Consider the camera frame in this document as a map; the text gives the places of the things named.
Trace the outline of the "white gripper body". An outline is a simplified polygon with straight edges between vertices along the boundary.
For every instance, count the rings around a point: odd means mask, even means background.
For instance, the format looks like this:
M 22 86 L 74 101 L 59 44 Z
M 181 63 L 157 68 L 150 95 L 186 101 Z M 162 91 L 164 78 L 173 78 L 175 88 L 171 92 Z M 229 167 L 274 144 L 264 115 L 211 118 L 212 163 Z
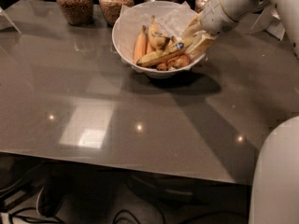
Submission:
M 226 14 L 221 0 L 209 0 L 200 13 L 200 24 L 210 34 L 219 35 L 233 30 L 238 22 Z

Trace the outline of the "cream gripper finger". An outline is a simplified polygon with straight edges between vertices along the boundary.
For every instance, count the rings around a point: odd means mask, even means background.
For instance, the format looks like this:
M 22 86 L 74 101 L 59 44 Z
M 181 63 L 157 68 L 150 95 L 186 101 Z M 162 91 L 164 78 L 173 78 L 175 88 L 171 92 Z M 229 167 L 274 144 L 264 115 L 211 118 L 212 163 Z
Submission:
M 191 55 L 203 54 L 214 44 L 215 40 L 216 36 L 208 32 L 201 32 L 196 35 L 192 44 L 186 49 L 186 53 Z
M 185 30 L 182 33 L 182 37 L 188 37 L 190 35 L 194 35 L 198 31 L 202 29 L 202 24 L 201 24 L 201 15 L 197 14 L 186 26 Z

